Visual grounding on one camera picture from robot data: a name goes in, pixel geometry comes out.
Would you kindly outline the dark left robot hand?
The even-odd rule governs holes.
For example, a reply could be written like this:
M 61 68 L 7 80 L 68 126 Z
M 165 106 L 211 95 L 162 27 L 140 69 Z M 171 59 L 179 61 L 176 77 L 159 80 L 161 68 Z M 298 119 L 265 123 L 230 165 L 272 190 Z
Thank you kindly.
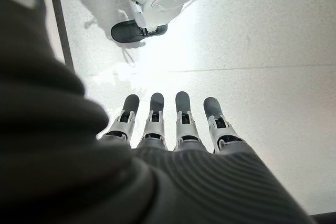
M 1 223 L 313 223 L 248 148 L 131 148 L 53 54 L 44 0 L 1 0 Z

